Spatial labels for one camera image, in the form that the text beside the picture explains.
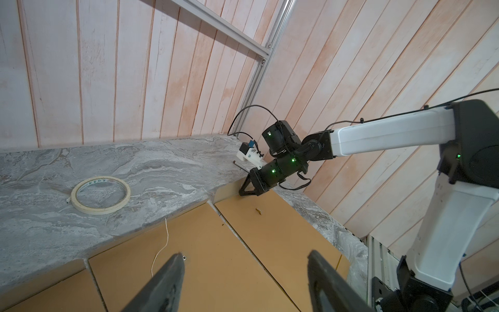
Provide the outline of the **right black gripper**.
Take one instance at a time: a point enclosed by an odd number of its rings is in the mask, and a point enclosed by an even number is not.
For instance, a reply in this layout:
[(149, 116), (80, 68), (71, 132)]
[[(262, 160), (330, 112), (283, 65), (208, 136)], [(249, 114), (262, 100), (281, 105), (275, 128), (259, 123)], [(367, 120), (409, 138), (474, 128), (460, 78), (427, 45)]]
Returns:
[(269, 163), (263, 166), (262, 169), (253, 168), (240, 187), (239, 195), (259, 196), (284, 180), (284, 173), (275, 163)]

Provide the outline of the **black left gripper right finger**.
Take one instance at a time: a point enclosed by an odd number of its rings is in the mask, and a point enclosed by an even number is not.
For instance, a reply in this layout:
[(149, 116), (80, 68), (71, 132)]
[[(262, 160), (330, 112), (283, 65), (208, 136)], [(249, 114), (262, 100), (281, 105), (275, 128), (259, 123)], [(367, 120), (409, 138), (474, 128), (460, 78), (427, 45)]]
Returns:
[(374, 311), (316, 250), (308, 255), (307, 276), (313, 311)]

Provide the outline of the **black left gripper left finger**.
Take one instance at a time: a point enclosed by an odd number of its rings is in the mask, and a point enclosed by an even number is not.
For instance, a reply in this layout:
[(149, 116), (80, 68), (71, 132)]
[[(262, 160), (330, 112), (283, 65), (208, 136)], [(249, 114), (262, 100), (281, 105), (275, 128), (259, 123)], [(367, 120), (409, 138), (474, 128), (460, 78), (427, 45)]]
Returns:
[(174, 254), (122, 311), (178, 311), (184, 276), (184, 256)]

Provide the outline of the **brown kraft file bag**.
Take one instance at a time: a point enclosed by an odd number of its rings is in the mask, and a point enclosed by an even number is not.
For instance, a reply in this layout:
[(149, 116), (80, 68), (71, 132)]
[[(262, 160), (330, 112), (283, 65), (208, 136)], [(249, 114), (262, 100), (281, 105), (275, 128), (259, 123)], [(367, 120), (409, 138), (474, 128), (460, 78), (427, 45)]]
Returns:
[(88, 270), (83, 270), (6, 311), (105, 311)]

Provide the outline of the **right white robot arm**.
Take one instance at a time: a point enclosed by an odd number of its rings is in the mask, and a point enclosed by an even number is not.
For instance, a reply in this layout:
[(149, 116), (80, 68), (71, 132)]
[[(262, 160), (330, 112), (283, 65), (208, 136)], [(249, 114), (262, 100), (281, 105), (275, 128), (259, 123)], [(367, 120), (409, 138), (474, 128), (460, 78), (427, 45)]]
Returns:
[(455, 273), (479, 223), (498, 201), (498, 116), (482, 100), (450, 101), (299, 139), (278, 120), (263, 132), (272, 160), (264, 162), (256, 141), (243, 143), (238, 158), (252, 163), (241, 196), (260, 196), (290, 175), (304, 179), (309, 163), (344, 157), (363, 163), (374, 152), (411, 151), (385, 187), (338, 171), (318, 200), (357, 234), (382, 222), (430, 176), (434, 192), (418, 234), (402, 256), (399, 288), (383, 297), (383, 311), (444, 311), (452, 300)]

